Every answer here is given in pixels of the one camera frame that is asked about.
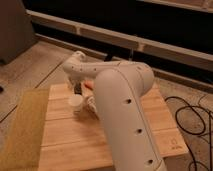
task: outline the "black cable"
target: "black cable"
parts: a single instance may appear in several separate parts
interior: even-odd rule
[[[188,170],[189,171],[191,171],[192,165],[194,165],[195,171],[198,171],[198,165],[201,165],[207,171],[213,171],[213,169],[212,169],[212,130],[211,130],[211,120],[213,119],[213,116],[212,116],[213,112],[201,105],[201,100],[205,96],[206,95],[202,96],[199,99],[198,105],[190,105],[185,99],[183,99],[181,97],[178,97],[178,96],[171,96],[171,97],[167,97],[165,99],[165,101],[168,101],[170,99],[176,99],[176,100],[180,100],[181,102],[183,102],[185,104],[185,106],[180,107],[175,112],[175,119],[176,119],[176,122],[177,122],[178,126],[184,132],[186,132],[186,133],[188,133],[190,135],[193,135],[193,136],[197,136],[198,138],[202,138],[203,140],[205,140],[205,142],[207,142],[209,144],[209,159],[210,159],[209,168],[210,169],[205,164],[203,164],[202,162],[196,160],[195,155],[193,154],[191,148],[187,145],[188,149],[189,149],[189,153],[190,153],[190,155],[192,157],[192,162],[190,162],[189,165],[188,165]],[[183,110],[185,110],[185,109],[190,109],[200,119],[200,121],[202,123],[202,127],[203,127],[201,131],[199,131],[199,132],[192,132],[192,131],[189,131],[189,130],[187,130],[186,128],[183,127],[183,125],[179,121],[179,117],[178,116],[179,116],[180,112],[183,111]],[[205,123],[205,120],[202,118],[202,115],[196,109],[201,109],[202,111],[204,111],[205,114],[208,115],[208,118],[209,118],[209,120],[208,120],[209,131],[207,133],[205,133],[206,132],[206,123]],[[209,142],[205,138],[203,138],[203,136],[206,136],[206,135],[209,135]]]

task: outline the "screw hole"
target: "screw hole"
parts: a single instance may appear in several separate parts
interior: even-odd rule
[[[142,133],[142,129],[137,129],[136,130],[136,134],[141,134]]]
[[[147,161],[147,165],[151,165],[152,163],[153,163],[152,159]]]
[[[131,99],[127,99],[127,100],[125,100],[125,103],[126,104],[130,104],[130,103],[132,103],[132,100]]]

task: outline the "wooden platform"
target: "wooden platform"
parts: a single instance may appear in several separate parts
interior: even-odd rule
[[[92,92],[83,87],[84,95]],[[86,109],[76,116],[68,105],[67,84],[50,88],[39,171],[90,170],[113,165],[97,117]],[[163,157],[187,153],[185,142],[156,85],[142,98],[157,145]]]

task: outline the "floor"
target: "floor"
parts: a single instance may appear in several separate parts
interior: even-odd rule
[[[0,123],[0,148],[3,146],[7,136],[21,94],[28,89],[48,88],[51,84],[66,82],[66,75],[62,71],[61,64],[72,53],[73,51],[40,41],[10,64],[0,66],[0,85],[5,89],[5,91],[0,94],[0,120],[10,114]],[[205,95],[201,104],[213,110],[212,94],[206,94],[205,92],[160,78],[156,78],[156,82],[164,98],[168,96],[179,96],[195,105],[198,103],[199,99]],[[175,111],[183,106],[183,104],[177,100],[171,100],[168,102],[168,106],[174,115]],[[186,129],[192,131],[199,131],[202,129],[202,125],[198,118],[189,110],[181,114],[180,121]],[[182,133],[187,144],[192,148],[196,159],[208,166],[208,144],[203,139],[197,138],[196,136],[191,136],[184,132]],[[166,158],[165,162],[169,171],[184,171],[188,169],[187,167],[191,162],[191,156],[187,154],[170,157]],[[202,171],[206,169],[198,167],[198,170]]]

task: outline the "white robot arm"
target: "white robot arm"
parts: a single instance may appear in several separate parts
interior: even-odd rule
[[[153,85],[151,68],[125,61],[86,63],[86,55],[79,51],[63,68],[74,82],[95,78],[96,108],[116,170],[166,171],[140,102]]]

